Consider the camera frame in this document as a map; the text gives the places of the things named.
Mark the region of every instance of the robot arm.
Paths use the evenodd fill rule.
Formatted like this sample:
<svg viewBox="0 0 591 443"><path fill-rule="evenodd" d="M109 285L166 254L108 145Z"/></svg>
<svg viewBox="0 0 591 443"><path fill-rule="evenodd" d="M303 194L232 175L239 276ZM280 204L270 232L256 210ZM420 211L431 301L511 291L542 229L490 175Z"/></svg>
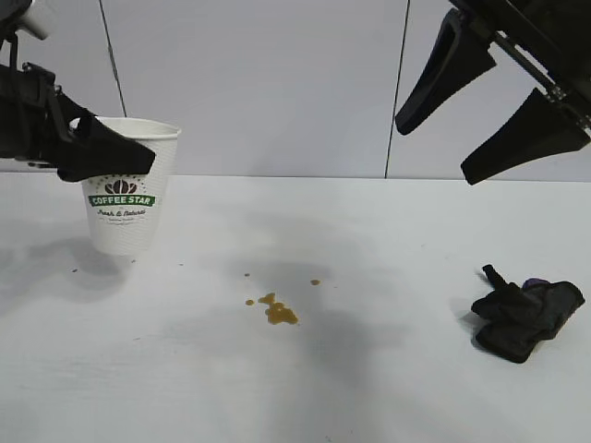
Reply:
<svg viewBox="0 0 591 443"><path fill-rule="evenodd" d="M519 164L582 149L591 137L591 1L451 0L422 76L396 115L407 135L454 93L496 64L498 44L544 89L462 163L478 183ZM544 68L540 71L525 56Z"/></svg>
<svg viewBox="0 0 591 443"><path fill-rule="evenodd" d="M95 175L147 174L155 154L104 126L55 85L55 74L26 63L18 70L19 30L44 40L54 27L43 0L0 0L0 48L10 44L10 65L0 65L0 158L77 182ZM76 129L69 124L79 118Z"/></svg>

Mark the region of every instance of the coffee bean logo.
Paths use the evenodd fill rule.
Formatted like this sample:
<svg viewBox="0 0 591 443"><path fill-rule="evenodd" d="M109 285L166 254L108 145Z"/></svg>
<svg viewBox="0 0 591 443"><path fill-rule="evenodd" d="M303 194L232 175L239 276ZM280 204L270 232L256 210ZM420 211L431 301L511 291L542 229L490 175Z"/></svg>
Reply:
<svg viewBox="0 0 591 443"><path fill-rule="evenodd" d="M128 183L125 180L115 180L114 183L107 183L104 186L104 191L107 194L135 194L138 190L138 185L135 183Z"/></svg>

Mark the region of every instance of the green label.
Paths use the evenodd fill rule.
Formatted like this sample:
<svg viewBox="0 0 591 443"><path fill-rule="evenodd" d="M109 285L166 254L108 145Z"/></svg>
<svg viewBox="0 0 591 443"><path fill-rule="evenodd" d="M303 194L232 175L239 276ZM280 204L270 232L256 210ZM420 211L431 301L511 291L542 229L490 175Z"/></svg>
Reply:
<svg viewBox="0 0 591 443"><path fill-rule="evenodd" d="M121 195L121 196L90 196L90 205L93 207L97 206L120 206L120 205L133 205L133 206L153 206L156 202L156 197L153 196L140 196L140 195Z"/></svg>

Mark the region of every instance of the purple object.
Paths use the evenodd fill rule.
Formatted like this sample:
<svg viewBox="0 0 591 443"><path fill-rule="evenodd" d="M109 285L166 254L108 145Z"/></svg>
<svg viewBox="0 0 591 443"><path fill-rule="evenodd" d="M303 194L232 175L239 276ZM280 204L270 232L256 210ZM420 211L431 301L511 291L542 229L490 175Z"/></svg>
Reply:
<svg viewBox="0 0 591 443"><path fill-rule="evenodd" d="M535 284L550 284L550 282L542 279L528 279L524 282L522 289L527 289L531 286L534 286Z"/></svg>

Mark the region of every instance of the white wall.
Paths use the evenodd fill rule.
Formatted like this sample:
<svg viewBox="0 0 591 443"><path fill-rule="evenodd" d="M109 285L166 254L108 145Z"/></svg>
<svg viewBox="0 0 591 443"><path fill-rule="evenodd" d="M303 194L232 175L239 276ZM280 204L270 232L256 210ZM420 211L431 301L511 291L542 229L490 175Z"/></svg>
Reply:
<svg viewBox="0 0 591 443"><path fill-rule="evenodd" d="M451 7L442 0L411 0L399 109L415 86ZM501 50L495 47L492 54L497 67L444 103L411 135L392 136L389 177L463 178L462 161L509 119L537 85ZM589 181L591 148L530 162L496 178Z"/></svg>
<svg viewBox="0 0 591 443"><path fill-rule="evenodd" d="M19 33L19 64L32 62L56 73L56 83L75 102L97 114L120 115L121 103L107 51L98 0L45 0L56 12L57 29L41 42ZM8 45L1 62L8 65ZM30 170L0 161L0 170Z"/></svg>
<svg viewBox="0 0 591 443"><path fill-rule="evenodd" d="M181 174L380 177L405 0L104 0L130 115Z"/></svg>

